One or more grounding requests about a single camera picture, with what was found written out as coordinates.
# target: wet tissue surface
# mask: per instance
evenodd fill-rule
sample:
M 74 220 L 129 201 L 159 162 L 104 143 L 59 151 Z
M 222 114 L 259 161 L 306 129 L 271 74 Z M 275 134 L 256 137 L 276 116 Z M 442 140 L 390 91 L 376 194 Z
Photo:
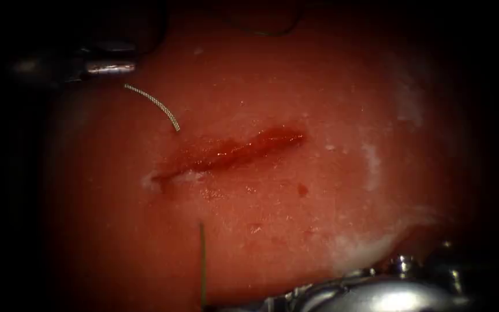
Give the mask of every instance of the wet tissue surface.
M 199 224 L 206 300 L 224 304 L 420 255 L 475 222 L 482 159 L 452 73 L 340 20 L 310 10 L 267 38 L 173 10 L 139 71 L 57 103 L 45 220 L 63 302 L 198 311 Z

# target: black background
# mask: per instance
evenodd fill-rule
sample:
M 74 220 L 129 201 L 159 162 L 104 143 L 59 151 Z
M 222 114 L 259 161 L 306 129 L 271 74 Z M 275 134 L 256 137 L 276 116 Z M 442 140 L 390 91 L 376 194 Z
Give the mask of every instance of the black background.
M 479 225 L 477 243 L 487 253 L 499 254 L 499 4 L 465 5 L 422 2 L 416 5 L 340 4 L 326 2 L 332 10 L 362 10 L 382 18 L 417 42 L 439 49 L 460 72 L 460 80 L 472 98 L 467 111 L 480 117 L 483 126 L 476 138 L 483 157 L 489 159 L 492 194 L 479 209 L 493 211 Z M 198 9 L 201 3 L 175 2 L 150 6 L 159 21 L 178 9 Z M 90 37 L 94 24 L 101 25 L 128 15 L 129 8 L 85 3 L 14 3 L 0 12 L 0 64 L 5 73 L 9 62 L 39 48 L 74 46 Z M 158 34 L 165 31 L 158 23 Z M 156 35 L 158 43 L 163 37 Z M 151 50 L 151 45 L 144 47 Z M 47 291 L 51 278 L 44 259 L 43 232 L 39 227 L 40 159 L 44 122 L 51 99 L 61 90 L 25 87 L 0 75 L 0 168 L 5 187 L 0 187 L 0 310 L 56 310 Z

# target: wound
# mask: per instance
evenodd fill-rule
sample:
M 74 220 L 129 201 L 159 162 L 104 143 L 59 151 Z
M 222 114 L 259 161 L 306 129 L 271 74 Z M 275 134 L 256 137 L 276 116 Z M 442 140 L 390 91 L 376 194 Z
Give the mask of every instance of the wound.
M 198 148 L 181 148 L 170 157 L 171 161 L 162 164 L 160 174 L 152 178 L 161 184 L 185 172 L 212 172 L 228 170 L 237 165 L 264 159 L 273 153 L 281 153 L 299 146 L 305 141 L 305 134 L 290 127 L 273 127 L 259 132 L 245 142 L 228 140 L 208 140 Z

